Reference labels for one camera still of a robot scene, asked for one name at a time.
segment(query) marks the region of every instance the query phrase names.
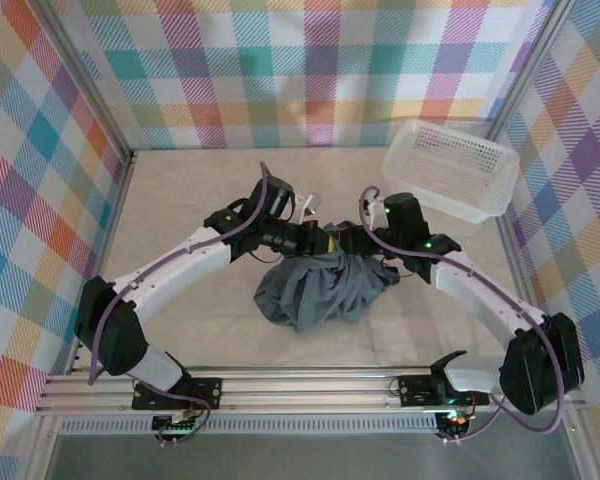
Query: gray cloth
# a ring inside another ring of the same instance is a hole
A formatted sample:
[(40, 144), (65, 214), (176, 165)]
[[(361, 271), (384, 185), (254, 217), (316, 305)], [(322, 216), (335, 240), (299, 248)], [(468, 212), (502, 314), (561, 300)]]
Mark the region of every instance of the gray cloth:
[(270, 322), (304, 332), (329, 320), (357, 323), (382, 292), (399, 282), (396, 268), (347, 254), (336, 244), (333, 253), (285, 258), (266, 273), (253, 299)]

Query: white plastic basket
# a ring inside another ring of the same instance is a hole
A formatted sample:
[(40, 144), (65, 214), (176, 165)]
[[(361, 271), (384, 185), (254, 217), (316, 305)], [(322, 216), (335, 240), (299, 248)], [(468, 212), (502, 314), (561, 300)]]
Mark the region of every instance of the white plastic basket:
[(382, 165), (392, 188), (472, 223), (502, 215), (520, 165), (510, 148), (422, 120), (408, 120)]

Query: plaid backdrop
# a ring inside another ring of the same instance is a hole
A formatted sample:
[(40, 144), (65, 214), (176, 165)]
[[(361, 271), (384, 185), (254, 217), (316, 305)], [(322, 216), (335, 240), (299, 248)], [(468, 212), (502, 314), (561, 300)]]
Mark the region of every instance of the plaid backdrop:
[(581, 0), (505, 138), (521, 176), (508, 215), (539, 302), (579, 322), (600, 451), (600, 0)]
[(138, 148), (386, 145), (492, 118), (553, 0), (54, 0)]
[(122, 167), (25, 1), (0, 0), (0, 480), (66, 358)]

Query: perforated basket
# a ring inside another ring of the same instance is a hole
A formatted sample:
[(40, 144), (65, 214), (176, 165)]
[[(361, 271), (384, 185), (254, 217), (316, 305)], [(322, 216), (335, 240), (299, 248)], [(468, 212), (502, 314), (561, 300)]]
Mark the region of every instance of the perforated basket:
[(407, 121), (391, 143), (382, 174), (392, 189), (472, 223), (502, 215), (520, 157), (510, 148), (422, 120)]

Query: white floor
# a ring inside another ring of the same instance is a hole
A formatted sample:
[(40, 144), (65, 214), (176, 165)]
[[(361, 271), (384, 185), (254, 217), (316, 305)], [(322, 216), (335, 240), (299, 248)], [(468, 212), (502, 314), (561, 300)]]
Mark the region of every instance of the white floor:
[[(317, 191), (321, 224), (357, 220), (357, 199), (375, 184), (385, 149), (143, 152), (137, 161), (105, 278), (140, 267), (185, 239), (213, 211), (248, 196), (263, 160), (298, 193)], [(495, 221), (471, 225), (425, 209), (432, 232), (446, 233), (513, 291)], [(270, 251), (259, 255), (273, 259)], [(463, 307), (419, 277), (382, 295), (357, 325), (334, 322), (309, 333), (270, 324), (252, 296), (270, 265), (245, 256), (205, 277), (145, 325), (149, 342), (183, 364), (206, 366), (429, 365), (454, 350), (502, 351)], [(86, 365), (82, 355), (79, 365)]]

